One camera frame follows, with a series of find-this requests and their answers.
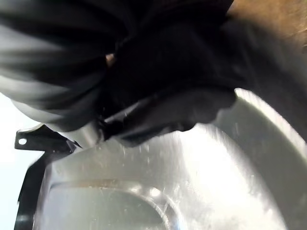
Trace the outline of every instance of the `wooden surface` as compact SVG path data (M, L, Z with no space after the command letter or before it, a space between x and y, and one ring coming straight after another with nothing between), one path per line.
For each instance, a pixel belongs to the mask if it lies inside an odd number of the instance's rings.
M235 0L230 12L307 45L307 0Z

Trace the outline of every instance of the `wet metal surface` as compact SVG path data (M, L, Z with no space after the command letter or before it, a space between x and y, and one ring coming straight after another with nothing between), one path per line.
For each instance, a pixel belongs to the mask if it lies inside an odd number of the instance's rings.
M109 140L54 162L34 229L307 229L305 142L259 98L237 93L211 125L134 148Z

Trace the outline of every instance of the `black metal bracket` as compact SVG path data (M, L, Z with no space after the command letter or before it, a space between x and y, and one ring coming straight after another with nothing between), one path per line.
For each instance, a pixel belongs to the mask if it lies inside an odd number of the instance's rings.
M45 153L26 172L18 198L19 208L14 230L32 230L45 168L51 162L70 155L75 148L72 142L45 125L17 131L15 149L37 150Z

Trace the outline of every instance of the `round hole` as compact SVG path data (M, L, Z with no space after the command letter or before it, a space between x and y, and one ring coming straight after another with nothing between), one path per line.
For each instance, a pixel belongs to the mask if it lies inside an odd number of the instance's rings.
M27 143L27 139L21 138L21 139L18 140L18 143L19 143L20 145L25 145L25 144Z

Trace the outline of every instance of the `black fabric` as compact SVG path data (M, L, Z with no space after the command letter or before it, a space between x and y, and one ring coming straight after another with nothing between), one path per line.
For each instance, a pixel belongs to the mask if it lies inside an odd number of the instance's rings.
M160 98L161 92L178 86L191 92L200 87L204 92L209 87L232 94L235 88L251 90L307 140L306 57L293 45L251 22L230 17L220 25L181 22L147 31L123 47L104 81L108 88L101 101L103 104L111 101L111 110L121 110L152 95L155 104L169 101L164 109L159 106L157 111L142 109L143 112L133 113L134 118L127 118L119 138L131 143L141 136L149 138L150 130L156 135L174 125L171 130L181 130L178 124L185 122L189 122L188 126L209 122L185 113L185 108L198 111L204 118L215 118L218 110L209 106L204 111L200 105L191 105L191 101L184 103L189 101L186 98L180 107L176 100L169 99L174 98L173 94ZM218 96L211 97L211 105L227 107L219 102Z
M2 0L0 92L30 118L56 131L78 129L95 116L106 54L117 53L165 18L171 24L169 19L205 14L213 5L223 5L216 7L216 15L224 15L232 1L214 2Z

